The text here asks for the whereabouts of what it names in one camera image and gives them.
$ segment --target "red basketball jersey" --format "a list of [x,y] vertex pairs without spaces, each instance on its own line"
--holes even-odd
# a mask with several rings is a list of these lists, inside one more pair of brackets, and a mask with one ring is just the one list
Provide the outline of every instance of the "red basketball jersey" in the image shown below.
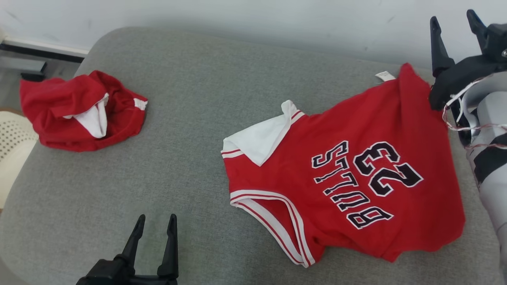
[[318,115],[283,115],[224,140],[231,205],[296,264],[342,246],[393,262],[458,238],[464,214],[447,128],[409,64]]

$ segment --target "wire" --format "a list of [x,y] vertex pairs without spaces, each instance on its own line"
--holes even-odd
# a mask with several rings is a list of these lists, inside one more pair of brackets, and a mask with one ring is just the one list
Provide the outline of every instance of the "wire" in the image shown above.
[[[473,128],[472,127],[455,127],[447,119],[447,110],[450,108],[452,103],[454,103],[455,101],[458,101],[459,102],[459,115],[458,115],[458,118],[456,119],[456,123],[459,122],[459,120],[461,119],[461,116],[463,115],[463,108],[464,108],[463,101],[461,100],[461,96],[463,94],[465,94],[465,92],[468,89],[470,89],[470,87],[481,82],[482,80],[483,79],[474,81],[474,82],[468,84],[463,90],[458,92],[458,94],[451,95],[451,99],[445,104],[444,109],[442,111],[442,120],[446,123],[447,127],[450,130],[461,132],[461,131],[475,131],[475,130],[481,130],[481,129],[486,129],[486,128],[501,128],[502,130],[507,132],[507,125],[506,124],[485,124],[485,125],[481,125],[481,126],[477,126],[477,127],[473,127]],[[507,150],[507,145],[502,145],[502,144],[476,144],[476,145],[468,145],[468,146],[465,146],[464,148],[467,150],[472,150],[474,148],[479,148],[479,147],[484,147],[484,148],[495,147],[495,148]]]

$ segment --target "armhole trim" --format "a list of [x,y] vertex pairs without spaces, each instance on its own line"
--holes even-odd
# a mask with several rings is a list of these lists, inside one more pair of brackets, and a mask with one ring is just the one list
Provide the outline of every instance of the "armhole trim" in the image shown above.
[[[280,221],[255,200],[279,200],[285,203],[290,214],[298,244],[294,244]],[[294,204],[285,196],[269,191],[238,190],[231,193],[231,205],[241,208],[256,218],[273,235],[282,250],[295,264],[307,268],[315,263],[306,242],[303,219]]]

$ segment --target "gray sofa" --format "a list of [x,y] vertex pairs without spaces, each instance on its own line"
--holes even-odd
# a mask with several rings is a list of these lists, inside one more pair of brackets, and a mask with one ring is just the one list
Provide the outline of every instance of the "gray sofa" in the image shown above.
[[[223,138],[280,115],[287,99],[307,114],[323,112],[379,84],[374,74],[398,68],[180,31],[115,30],[77,75],[98,69],[147,97],[141,133],[88,153],[36,145],[0,216],[0,257],[29,284],[75,284],[98,259],[121,252],[143,213],[136,268],[155,274],[175,213],[180,284],[501,284],[498,242],[455,134],[466,225],[435,253],[389,263],[327,248],[305,269],[229,205]],[[432,80],[429,70],[418,72]]]

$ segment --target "baseboard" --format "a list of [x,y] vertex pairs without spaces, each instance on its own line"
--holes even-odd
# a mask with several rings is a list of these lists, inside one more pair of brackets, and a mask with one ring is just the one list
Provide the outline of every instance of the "baseboard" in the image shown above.
[[61,53],[42,51],[42,50],[38,50],[38,49],[36,50],[36,49],[30,49],[30,48],[23,48],[23,47],[19,47],[19,46],[11,46],[11,45],[5,44],[5,42],[0,44],[0,50],[11,51],[11,52],[20,53],[20,54],[28,54],[28,55],[38,56],[38,57],[65,60],[65,61],[76,62],[76,63],[81,63],[84,60],[84,57],[81,57],[81,56],[66,55],[66,54],[61,54]]
[[5,39],[7,35],[5,34],[4,30],[0,29],[0,43]]
[[10,37],[8,35],[4,38],[4,41],[2,43],[9,45],[9,46],[16,46],[16,47],[33,49],[33,50],[52,52],[52,53],[70,55],[70,56],[75,56],[75,57],[82,57],[82,58],[85,57],[89,52],[89,50],[46,44],[46,43],[41,43],[41,42],[36,42],[36,41],[23,40],[23,39]]

